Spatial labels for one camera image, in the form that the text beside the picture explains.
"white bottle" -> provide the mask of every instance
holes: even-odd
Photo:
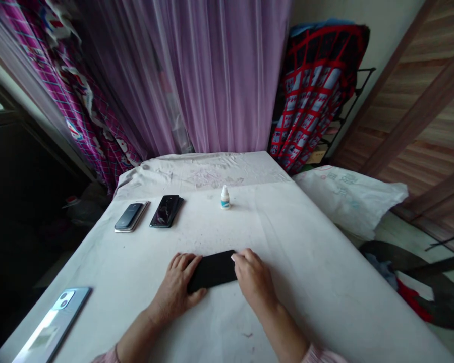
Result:
[[[229,209],[231,207],[231,201],[229,199],[229,192],[227,191],[227,186],[222,188],[222,196],[220,197],[220,207],[222,209]]]

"pink checkered curtain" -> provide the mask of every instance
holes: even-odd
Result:
[[[141,158],[86,66],[71,15],[58,1],[0,0],[0,19],[13,31],[78,148],[112,195],[119,176]]]

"wooden wardrobe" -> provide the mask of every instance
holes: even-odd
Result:
[[[393,212],[454,237],[454,0],[426,0],[330,164],[407,184]]]

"white tablecloth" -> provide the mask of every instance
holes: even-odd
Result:
[[[251,247],[272,268],[279,298],[331,350],[351,362],[454,362],[425,323],[265,152],[167,156],[124,174],[116,197],[0,350],[10,362],[59,294],[90,296],[55,362],[88,362],[110,349],[152,300],[175,252]],[[232,208],[220,209],[227,184]],[[170,229],[149,228],[164,194],[185,203]],[[150,200],[134,233],[114,224]],[[174,322],[155,361],[275,361],[237,283],[211,289]]]

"silver smartphone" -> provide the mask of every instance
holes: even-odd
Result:
[[[64,290],[12,363],[49,363],[91,293],[90,287]]]

